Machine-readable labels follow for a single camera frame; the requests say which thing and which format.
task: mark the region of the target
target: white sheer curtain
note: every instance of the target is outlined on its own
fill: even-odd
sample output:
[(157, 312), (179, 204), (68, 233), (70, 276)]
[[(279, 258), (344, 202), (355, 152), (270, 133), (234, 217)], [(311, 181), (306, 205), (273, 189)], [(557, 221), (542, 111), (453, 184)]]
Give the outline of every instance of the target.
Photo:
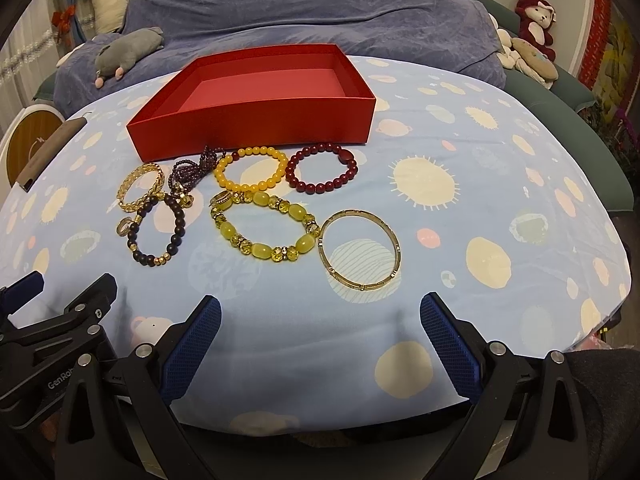
[(0, 137), (56, 69), (53, 10), (53, 0), (32, 0), (0, 50)]

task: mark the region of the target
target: red box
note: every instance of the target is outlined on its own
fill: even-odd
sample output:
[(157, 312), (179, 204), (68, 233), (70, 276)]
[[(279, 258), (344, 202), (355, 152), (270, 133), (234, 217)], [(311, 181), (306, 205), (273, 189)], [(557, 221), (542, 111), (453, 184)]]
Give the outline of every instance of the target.
[(129, 121), (143, 162), (212, 148), (363, 144), (376, 98), (334, 44), (293, 44), (201, 57)]

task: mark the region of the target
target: gold bracelet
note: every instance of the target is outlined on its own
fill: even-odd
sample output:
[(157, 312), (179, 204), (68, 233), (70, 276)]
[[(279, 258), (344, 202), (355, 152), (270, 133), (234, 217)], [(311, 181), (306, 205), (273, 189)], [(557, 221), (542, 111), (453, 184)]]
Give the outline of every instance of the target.
[[(226, 219), (224, 212), (233, 204), (254, 203), (261, 207), (269, 207), (270, 209), (279, 211), (281, 214), (289, 214), (291, 218), (300, 222), (306, 234), (302, 235), (295, 245), (289, 247), (271, 248), (265, 244), (254, 243), (242, 236), (236, 231), (236, 228)], [(289, 203), (275, 195), (269, 196), (263, 191), (253, 192), (229, 190), (218, 193), (209, 202), (211, 206), (211, 217), (216, 223), (216, 227), (220, 229), (220, 234), (226, 240), (229, 240), (232, 247), (237, 248), (242, 254), (247, 256), (252, 254), (255, 258), (261, 260), (269, 260), (273, 262), (290, 261), (295, 262), (300, 254), (308, 253), (316, 244), (316, 238), (320, 234), (320, 228), (316, 223), (316, 217), (307, 213), (306, 209), (300, 204)]]
[[(156, 178), (153, 186), (151, 186), (151, 189), (149, 189), (149, 191), (147, 191), (135, 202), (125, 203), (124, 197), (129, 189), (131, 189), (131, 186), (133, 186), (133, 183), (142, 175), (151, 171), (158, 172), (158, 177)], [(159, 200), (163, 200), (164, 193), (162, 192), (162, 186), (164, 186), (164, 173), (160, 169), (160, 166), (153, 162), (143, 164), (142, 166), (137, 167), (135, 170), (129, 173), (124, 182), (121, 184), (120, 189), (118, 190), (118, 193), (116, 195), (116, 198), (118, 199), (118, 205), (127, 213), (133, 213), (134, 211), (137, 211), (143, 205), (145, 205), (146, 201), (149, 200), (152, 196), (157, 196)]]
[[(324, 232), (332, 224), (332, 222), (336, 221), (338, 218), (344, 218), (345, 216), (361, 216), (366, 218), (367, 220), (371, 220), (373, 223), (378, 224), (384, 232), (391, 238), (391, 243), (394, 246), (394, 252), (396, 255), (396, 261), (394, 263), (394, 268), (391, 271), (391, 274), (388, 275), (384, 280), (377, 283), (356, 283), (348, 280), (343, 275), (341, 275), (337, 270), (335, 270), (326, 255), (324, 254), (324, 246), (322, 243), (322, 239), (324, 237)], [(391, 227), (386, 225), (380, 218), (375, 216), (373, 213), (369, 213), (367, 211), (360, 211), (357, 209), (345, 209), (344, 211), (338, 211), (336, 214), (329, 217), (324, 224), (322, 224), (322, 228), (320, 229), (320, 236), (318, 237), (318, 252), (320, 253), (320, 259), (322, 260), (322, 264), (329, 271), (329, 274), (332, 278), (335, 278), (343, 285), (348, 286), (349, 288), (355, 288), (356, 290), (376, 290), (377, 288), (382, 288), (388, 282), (395, 278), (398, 270), (400, 269), (400, 244), (398, 243), (398, 237), (391, 230)]]
[[(234, 160), (240, 160), (244, 156), (249, 155), (269, 155), (273, 157), (275, 160), (279, 162), (278, 169), (274, 174), (271, 175), (267, 180), (263, 180), (258, 184), (236, 184), (233, 180), (229, 180), (225, 177), (225, 168), (231, 164)], [(233, 153), (229, 153), (224, 156), (218, 162), (216, 169), (213, 171), (213, 176), (220, 184), (220, 187), (224, 187), (229, 191), (233, 192), (244, 192), (244, 191), (253, 191), (254, 193), (257, 191), (266, 191), (267, 188), (275, 187), (277, 183), (279, 183), (282, 178), (285, 176), (287, 163), (289, 159), (287, 155), (282, 152), (279, 152), (273, 147), (266, 146), (255, 146), (254, 148), (240, 148), (239, 150), (234, 151)]]

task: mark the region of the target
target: red teddy bear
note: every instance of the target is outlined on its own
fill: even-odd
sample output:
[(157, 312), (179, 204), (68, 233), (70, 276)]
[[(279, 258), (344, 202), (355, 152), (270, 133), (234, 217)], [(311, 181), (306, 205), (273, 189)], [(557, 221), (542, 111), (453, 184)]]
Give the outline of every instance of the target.
[(556, 20), (556, 10), (546, 0), (518, 0), (516, 13), (520, 16), (519, 37), (554, 61), (556, 53), (549, 48), (554, 39), (548, 30)]

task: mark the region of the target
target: light blue tablecloth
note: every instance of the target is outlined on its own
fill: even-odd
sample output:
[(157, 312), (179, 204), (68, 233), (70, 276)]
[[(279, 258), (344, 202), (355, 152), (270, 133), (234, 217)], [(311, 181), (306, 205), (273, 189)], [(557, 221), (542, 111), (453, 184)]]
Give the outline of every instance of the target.
[[(345, 208), (380, 216), (402, 249), (401, 272), (389, 285), (345, 288), (316, 250), (295, 264), (242, 256), (209, 217), (209, 199), (219, 191), (213, 177), (194, 191), (177, 256), (154, 269), (134, 262), (114, 230), (124, 216), (116, 190), (140, 163), (126, 124), (166, 76), (79, 112), (92, 112), (87, 126), (33, 189), (12, 190), (0, 212), (0, 285), (32, 269), (46, 282), (12, 321), (21, 326), (60, 313), (109, 272), (118, 298), (103, 325), (126, 354), (212, 294), (222, 304), (222, 327), (172, 407), (180, 420), (204, 428), (270, 434), (373, 424), (459, 402), (418, 317), (432, 290), (485, 339), (531, 356), (568, 348), (617, 309), (630, 289), (618, 234), (583, 172), (528, 110), (466, 76), (351, 59), (378, 97), (369, 142), (352, 147), (359, 173), (321, 196), (298, 194), (285, 182), (274, 193), (305, 203), (319, 222)], [(164, 164), (167, 175), (171, 165)], [(254, 183), (275, 167), (252, 156), (226, 172)], [(318, 182), (344, 167), (323, 153), (299, 169), (303, 180)], [(288, 217), (251, 205), (235, 206), (228, 218), (272, 246), (302, 234)], [(156, 207), (142, 224), (141, 250), (159, 254), (172, 227), (168, 208)], [(363, 219), (337, 221), (325, 243), (334, 266), (355, 281), (377, 281), (392, 267), (388, 238)]]

